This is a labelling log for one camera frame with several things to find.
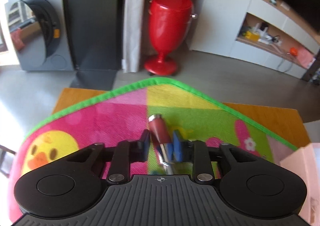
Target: yellow toy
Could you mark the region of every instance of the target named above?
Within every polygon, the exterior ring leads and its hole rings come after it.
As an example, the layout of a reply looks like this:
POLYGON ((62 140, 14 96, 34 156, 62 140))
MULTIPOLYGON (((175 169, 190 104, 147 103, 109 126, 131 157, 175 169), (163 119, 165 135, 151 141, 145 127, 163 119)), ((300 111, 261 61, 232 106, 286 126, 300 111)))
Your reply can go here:
POLYGON ((58 130, 45 132, 29 146, 21 175, 78 150, 76 140, 68 133, 58 130))
POLYGON ((260 34, 253 31, 247 31, 245 37, 252 41, 258 41, 258 39, 260 38, 260 34))

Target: white curtain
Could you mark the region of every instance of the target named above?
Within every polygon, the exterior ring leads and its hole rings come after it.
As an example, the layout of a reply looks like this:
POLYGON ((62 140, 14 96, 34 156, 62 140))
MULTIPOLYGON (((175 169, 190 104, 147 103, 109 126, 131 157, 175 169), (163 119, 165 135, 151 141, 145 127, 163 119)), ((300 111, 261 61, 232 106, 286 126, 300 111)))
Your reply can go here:
POLYGON ((144 1, 125 0, 122 60, 124 72, 139 70, 144 1))

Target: washing machine door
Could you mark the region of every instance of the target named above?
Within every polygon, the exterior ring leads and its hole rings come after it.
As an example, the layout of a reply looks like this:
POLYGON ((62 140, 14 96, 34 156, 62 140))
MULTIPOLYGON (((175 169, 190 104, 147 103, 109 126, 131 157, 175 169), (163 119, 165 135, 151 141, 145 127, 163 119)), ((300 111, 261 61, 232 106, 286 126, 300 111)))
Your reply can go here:
POLYGON ((54 8, 47 0, 20 0, 10 12, 8 22, 16 20, 9 31, 19 61, 41 66, 59 44, 60 22, 54 8))

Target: white flower print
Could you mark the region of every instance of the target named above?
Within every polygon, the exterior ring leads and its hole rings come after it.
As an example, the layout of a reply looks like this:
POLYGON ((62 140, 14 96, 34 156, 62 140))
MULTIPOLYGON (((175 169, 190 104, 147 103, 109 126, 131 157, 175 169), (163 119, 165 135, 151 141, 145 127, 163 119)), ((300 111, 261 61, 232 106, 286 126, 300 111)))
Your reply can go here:
POLYGON ((248 151, 255 151, 256 150, 256 142, 254 142, 254 140, 250 137, 248 137, 245 141, 244 141, 244 144, 245 144, 245 148, 248 150, 248 151))

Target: white shelf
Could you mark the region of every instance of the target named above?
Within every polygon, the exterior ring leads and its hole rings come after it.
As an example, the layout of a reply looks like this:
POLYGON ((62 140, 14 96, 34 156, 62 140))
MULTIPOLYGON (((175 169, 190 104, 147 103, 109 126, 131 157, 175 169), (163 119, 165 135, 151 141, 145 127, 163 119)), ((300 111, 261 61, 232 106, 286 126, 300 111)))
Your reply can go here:
MULTIPOLYGON (((273 70, 276 70, 280 62, 283 60, 282 57, 274 55, 270 52, 265 51, 264 49, 257 48, 253 45, 243 43, 241 41, 235 41, 230 57, 239 59, 246 62, 251 62, 264 66, 273 70)), ((280 66, 279 71, 285 71, 291 66, 291 62, 284 60, 283 64, 280 66)), ((306 69, 293 63, 290 71, 286 74, 296 77, 298 79, 302 78, 306 69)))
POLYGON ((272 4, 264 0, 251 0, 248 13, 277 27, 301 43, 313 54, 318 53, 320 45, 317 43, 317 41, 297 23, 279 11, 272 4))

